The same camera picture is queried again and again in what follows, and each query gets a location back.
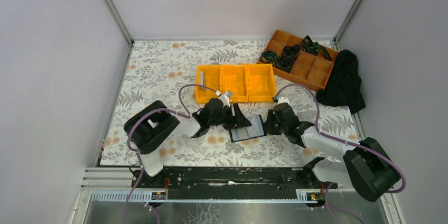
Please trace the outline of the black leather card holder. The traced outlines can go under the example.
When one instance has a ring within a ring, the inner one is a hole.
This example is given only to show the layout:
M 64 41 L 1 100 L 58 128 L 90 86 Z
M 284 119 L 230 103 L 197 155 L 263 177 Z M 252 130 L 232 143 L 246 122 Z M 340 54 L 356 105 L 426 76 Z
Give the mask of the black leather card holder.
M 251 126 L 230 130 L 231 142 L 241 142 L 267 135 L 261 115 L 252 116 L 249 118 L 249 121 L 251 122 Z

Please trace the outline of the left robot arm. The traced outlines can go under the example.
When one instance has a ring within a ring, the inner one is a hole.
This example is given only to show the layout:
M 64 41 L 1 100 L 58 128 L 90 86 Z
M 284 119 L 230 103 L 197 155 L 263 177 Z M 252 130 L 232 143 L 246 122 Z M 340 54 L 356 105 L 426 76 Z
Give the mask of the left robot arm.
M 142 170 L 148 176 L 155 176 L 163 170 L 158 149 L 173 133 L 198 138 L 214 126 L 233 130 L 252 125 L 237 104 L 231 106 L 219 98 L 211 98 L 191 116 L 170 110 L 157 100 L 130 118 L 124 125 L 124 131 L 127 142 L 135 145 L 130 149 L 137 153 Z

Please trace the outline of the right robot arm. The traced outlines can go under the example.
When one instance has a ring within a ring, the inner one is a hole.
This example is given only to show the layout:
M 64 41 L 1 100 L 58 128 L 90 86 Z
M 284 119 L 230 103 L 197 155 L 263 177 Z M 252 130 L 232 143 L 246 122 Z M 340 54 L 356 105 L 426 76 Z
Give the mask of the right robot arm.
M 374 138 L 353 141 L 319 131 L 314 123 L 299 120 L 286 102 L 268 111 L 265 124 L 269 134 L 284 135 L 294 145 L 327 155 L 305 165 L 312 178 L 353 188 L 367 201 L 377 201 L 403 178 Z

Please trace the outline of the grey card in bin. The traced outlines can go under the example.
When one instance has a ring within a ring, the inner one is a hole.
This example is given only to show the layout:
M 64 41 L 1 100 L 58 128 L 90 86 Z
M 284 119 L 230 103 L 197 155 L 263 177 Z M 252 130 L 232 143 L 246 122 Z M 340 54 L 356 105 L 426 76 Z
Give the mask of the grey card in bin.
M 205 88 L 206 77 L 205 77 L 205 72 L 202 70 L 199 71 L 199 85 L 200 85 L 201 91 L 206 91 L 206 88 Z

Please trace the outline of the floral patterned table mat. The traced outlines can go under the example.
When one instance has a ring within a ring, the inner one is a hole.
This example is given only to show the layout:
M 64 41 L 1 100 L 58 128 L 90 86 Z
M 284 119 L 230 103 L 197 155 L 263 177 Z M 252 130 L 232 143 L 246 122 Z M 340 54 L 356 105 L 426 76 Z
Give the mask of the floral patterned table mat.
M 123 127 L 152 102 L 161 100 L 181 113 L 199 109 L 193 88 L 197 66 L 255 63 L 266 45 L 265 40 L 137 41 L 99 165 L 137 164 Z M 200 138 L 172 135 L 158 148 L 158 154 L 166 166 L 228 167 L 301 167 L 322 155 L 319 150 L 293 145 L 282 135 L 233 143 L 221 127 Z

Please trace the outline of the yellow plastic divided bin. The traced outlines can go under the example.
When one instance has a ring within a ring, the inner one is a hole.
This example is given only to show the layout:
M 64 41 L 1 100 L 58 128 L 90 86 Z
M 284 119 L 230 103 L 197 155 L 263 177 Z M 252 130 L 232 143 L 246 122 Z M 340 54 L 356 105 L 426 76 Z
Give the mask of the yellow plastic divided bin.
M 224 64 L 199 65 L 196 72 L 196 84 L 199 85 L 199 71 L 205 72 L 206 91 L 195 88 L 195 100 L 205 104 L 215 97 L 215 91 L 232 91 L 231 102 L 271 102 L 276 94 L 274 70 L 270 64 Z

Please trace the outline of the dark floral rolled tie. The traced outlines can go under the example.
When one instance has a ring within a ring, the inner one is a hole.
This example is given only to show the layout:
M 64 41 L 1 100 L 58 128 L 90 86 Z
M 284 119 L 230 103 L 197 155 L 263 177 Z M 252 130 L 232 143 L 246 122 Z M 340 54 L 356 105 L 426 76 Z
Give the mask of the dark floral rolled tie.
M 294 63 L 295 63 L 294 57 L 289 55 L 282 55 L 277 58 L 275 67 L 282 71 L 290 73 L 291 70 L 293 69 Z

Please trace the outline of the wooden compartment organizer tray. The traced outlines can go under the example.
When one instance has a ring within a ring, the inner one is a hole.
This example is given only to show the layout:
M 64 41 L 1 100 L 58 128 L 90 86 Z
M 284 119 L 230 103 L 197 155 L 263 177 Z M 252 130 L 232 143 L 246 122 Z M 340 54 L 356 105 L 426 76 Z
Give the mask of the wooden compartment organizer tray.
M 301 47 L 301 42 L 303 39 L 304 38 L 302 37 L 282 30 L 276 30 L 263 51 L 272 50 L 276 52 L 279 57 L 282 55 L 284 46 L 299 44 Z M 305 85 L 314 91 L 324 89 L 339 51 L 323 45 L 320 42 L 318 43 L 328 50 L 332 61 L 327 60 L 322 51 L 318 56 L 315 56 L 300 50 L 290 73 L 272 66 L 274 75 L 293 83 Z

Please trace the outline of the blue yellow rolled tie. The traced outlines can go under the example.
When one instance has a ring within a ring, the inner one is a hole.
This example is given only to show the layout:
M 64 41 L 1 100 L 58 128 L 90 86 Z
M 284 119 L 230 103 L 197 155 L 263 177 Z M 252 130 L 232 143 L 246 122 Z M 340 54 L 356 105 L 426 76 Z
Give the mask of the blue yellow rolled tie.
M 272 50 L 265 50 L 261 53 L 260 56 L 260 62 L 261 63 L 266 63 L 266 64 L 271 64 L 272 66 L 275 66 L 275 64 L 277 63 L 277 53 L 272 51 Z

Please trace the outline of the black cloth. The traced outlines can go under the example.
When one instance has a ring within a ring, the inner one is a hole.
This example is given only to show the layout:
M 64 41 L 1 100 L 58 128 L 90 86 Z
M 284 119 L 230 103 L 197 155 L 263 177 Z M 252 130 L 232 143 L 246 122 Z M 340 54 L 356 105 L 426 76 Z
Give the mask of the black cloth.
M 361 93 L 358 59 L 354 53 L 347 49 L 338 53 L 327 84 L 316 93 L 316 99 L 326 106 L 347 106 L 352 114 L 366 108 Z

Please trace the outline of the black rolled tie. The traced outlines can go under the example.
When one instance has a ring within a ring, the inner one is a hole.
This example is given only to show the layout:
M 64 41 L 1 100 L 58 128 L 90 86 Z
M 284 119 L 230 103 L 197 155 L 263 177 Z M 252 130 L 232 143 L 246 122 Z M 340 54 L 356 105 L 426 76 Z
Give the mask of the black rolled tie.
M 300 50 L 301 50 L 301 47 L 299 44 L 287 45 L 287 46 L 283 47 L 282 56 L 291 57 L 294 60 L 296 60 Z

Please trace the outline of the dark green rolled tie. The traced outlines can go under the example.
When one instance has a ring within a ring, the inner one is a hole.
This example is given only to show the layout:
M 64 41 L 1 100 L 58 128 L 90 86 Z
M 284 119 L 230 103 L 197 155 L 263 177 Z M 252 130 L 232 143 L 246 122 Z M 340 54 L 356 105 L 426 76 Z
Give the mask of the dark green rolled tie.
M 315 56 L 318 56 L 319 53 L 322 51 L 324 57 L 327 60 L 332 61 L 332 58 L 328 50 L 324 46 L 320 45 L 318 42 L 313 42 L 311 37 L 308 35 L 305 36 L 305 38 L 301 42 L 301 50 Z

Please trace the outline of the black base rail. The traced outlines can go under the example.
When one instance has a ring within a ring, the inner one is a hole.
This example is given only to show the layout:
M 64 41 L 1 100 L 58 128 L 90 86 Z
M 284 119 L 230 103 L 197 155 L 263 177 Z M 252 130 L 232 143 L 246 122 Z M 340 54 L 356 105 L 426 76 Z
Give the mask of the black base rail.
M 320 200 L 338 186 L 305 168 L 164 167 L 155 175 L 131 171 L 132 186 L 160 189 L 169 200 Z

